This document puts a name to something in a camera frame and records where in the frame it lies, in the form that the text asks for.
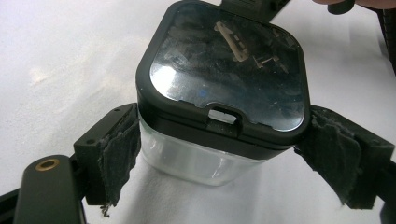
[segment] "black lid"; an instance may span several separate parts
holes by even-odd
[[[202,2],[169,7],[136,87],[141,116],[154,130],[253,159],[294,145],[309,122],[297,41]]]

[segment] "transparent lid panel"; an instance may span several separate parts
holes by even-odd
[[[304,119],[297,45],[272,26],[190,4],[173,18],[150,79],[169,99],[228,105],[252,123],[290,131]]]

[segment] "white background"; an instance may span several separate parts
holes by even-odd
[[[96,121],[136,101],[136,67],[173,2],[0,1],[0,194],[19,187],[31,162],[71,156]],[[354,7],[334,16],[292,0],[273,23],[303,47],[312,104],[396,144],[396,77],[374,13]],[[138,157],[111,218],[85,208],[89,223],[375,224],[382,204],[342,206],[289,150],[219,188],[162,174]]]

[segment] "transparent container base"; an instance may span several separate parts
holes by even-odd
[[[221,186],[264,162],[158,133],[141,117],[140,132],[142,153],[148,164],[192,182]]]

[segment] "human hand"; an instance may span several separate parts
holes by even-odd
[[[313,0],[319,4],[335,4],[340,3],[345,0]],[[381,8],[381,9],[389,9],[396,8],[396,0],[356,0],[356,4],[364,6],[364,7],[373,7],[373,8]]]

